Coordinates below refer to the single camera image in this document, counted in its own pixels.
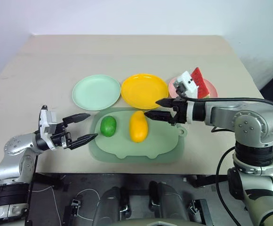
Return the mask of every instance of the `watermelon slice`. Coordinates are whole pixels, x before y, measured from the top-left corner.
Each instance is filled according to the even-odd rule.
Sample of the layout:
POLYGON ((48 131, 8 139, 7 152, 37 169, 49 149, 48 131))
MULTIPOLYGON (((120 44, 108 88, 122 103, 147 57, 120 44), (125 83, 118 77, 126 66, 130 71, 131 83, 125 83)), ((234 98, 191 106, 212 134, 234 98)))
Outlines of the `watermelon slice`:
POLYGON ((209 90, 204 83, 201 71, 199 70, 198 67, 195 68, 195 70, 191 74, 192 79, 194 80, 195 84, 198 87, 198 92, 197 92, 197 98, 208 98, 209 97, 209 90))

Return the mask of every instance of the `cutting board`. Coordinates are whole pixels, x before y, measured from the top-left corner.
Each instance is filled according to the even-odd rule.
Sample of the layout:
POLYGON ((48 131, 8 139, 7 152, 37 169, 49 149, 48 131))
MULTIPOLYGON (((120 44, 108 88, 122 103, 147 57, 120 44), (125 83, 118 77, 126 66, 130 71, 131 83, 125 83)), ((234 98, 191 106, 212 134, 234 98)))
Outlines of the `cutting board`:
POLYGON ((175 161, 183 152, 186 130, 147 118, 148 136, 143 142, 135 143, 129 136, 129 119, 135 111, 134 108, 109 108, 95 116, 91 133, 98 133, 98 136, 89 146, 92 155, 105 162, 175 161), (108 115, 117 121, 112 137, 105 137, 100 132, 101 120, 108 115))

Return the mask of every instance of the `beige tabletop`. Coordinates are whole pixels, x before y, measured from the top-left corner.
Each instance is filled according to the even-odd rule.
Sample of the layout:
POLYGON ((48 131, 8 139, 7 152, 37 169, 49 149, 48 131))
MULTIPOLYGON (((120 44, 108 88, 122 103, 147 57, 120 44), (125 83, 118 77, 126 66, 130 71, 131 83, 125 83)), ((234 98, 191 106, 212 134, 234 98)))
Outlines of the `beige tabletop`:
MULTIPOLYGON (((0 161, 4 144, 14 135, 34 132, 42 105, 57 119, 85 112, 72 101, 76 82, 107 74, 122 83, 136 73, 155 74, 166 82, 200 67, 219 97, 262 97, 251 76, 228 43, 219 36, 96 36, 43 35, 31 37, 0 74, 0 161)), ((115 107, 128 106, 120 97, 115 107)), ((79 125, 75 136, 89 133, 96 112, 79 125)), ((181 159, 167 164, 117 164, 95 160, 88 145, 75 150, 46 151, 39 172, 215 174, 221 155, 234 146, 234 134, 211 133, 203 122, 188 130, 181 159)), ((220 170, 233 166, 225 158, 220 170)))

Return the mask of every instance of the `floor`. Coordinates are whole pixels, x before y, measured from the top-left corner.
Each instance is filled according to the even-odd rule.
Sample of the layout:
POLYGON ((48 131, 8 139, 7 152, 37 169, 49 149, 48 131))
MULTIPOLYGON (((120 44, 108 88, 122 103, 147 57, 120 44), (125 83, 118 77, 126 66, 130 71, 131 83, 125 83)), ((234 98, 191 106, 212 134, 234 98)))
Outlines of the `floor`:
MULTIPOLYGON (((184 182, 180 175, 131 175, 131 174, 76 174, 66 175, 63 178, 65 184, 69 184, 68 191, 62 189, 54 190, 58 212, 62 219, 64 207, 70 203, 75 195, 86 188, 95 189, 99 195, 113 186, 125 186, 127 189, 147 189, 151 180, 165 182, 176 189, 181 195, 185 204, 191 199, 206 199, 208 202, 211 217, 215 226, 233 225, 232 220, 225 212, 216 193, 215 185, 194 188, 190 183, 184 182)), ((53 191, 48 185, 35 184, 32 194, 30 217, 33 225, 36 226, 58 226, 59 219, 55 207, 53 191)), ((228 191, 227 182, 220 183, 220 191, 229 209, 243 226, 252 226, 248 213, 244 210, 244 204, 235 200, 228 191)), ((78 196, 81 200, 79 214, 86 218, 93 218, 98 197, 94 191, 85 191, 78 196)), ((131 218, 153 218, 154 214, 149 211, 148 196, 131 196, 132 208, 131 218)), ((91 220, 76 218, 74 226, 91 226, 91 220)))

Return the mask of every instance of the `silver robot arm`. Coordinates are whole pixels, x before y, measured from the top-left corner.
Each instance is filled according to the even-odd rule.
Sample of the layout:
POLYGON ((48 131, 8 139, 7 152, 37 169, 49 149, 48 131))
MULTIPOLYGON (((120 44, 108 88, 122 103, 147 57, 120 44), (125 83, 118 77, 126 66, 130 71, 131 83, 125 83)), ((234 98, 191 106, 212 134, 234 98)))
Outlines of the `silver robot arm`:
POLYGON ((265 103, 193 102, 177 97, 157 101, 176 112, 148 111, 153 120, 172 125, 188 119, 204 121, 206 125, 235 132, 233 162, 228 170, 230 193, 242 200, 254 226, 273 226, 273 106, 265 103))
POLYGON ((39 127, 34 133, 12 137, 4 146, 4 158, 0 163, 0 224, 27 226, 31 221, 24 218, 29 209, 30 183, 37 164, 37 156, 56 146, 75 149, 93 140, 97 134, 88 134, 72 141, 66 131, 70 123, 80 122, 90 115, 76 114, 56 122, 54 112, 47 106, 40 110, 39 127))

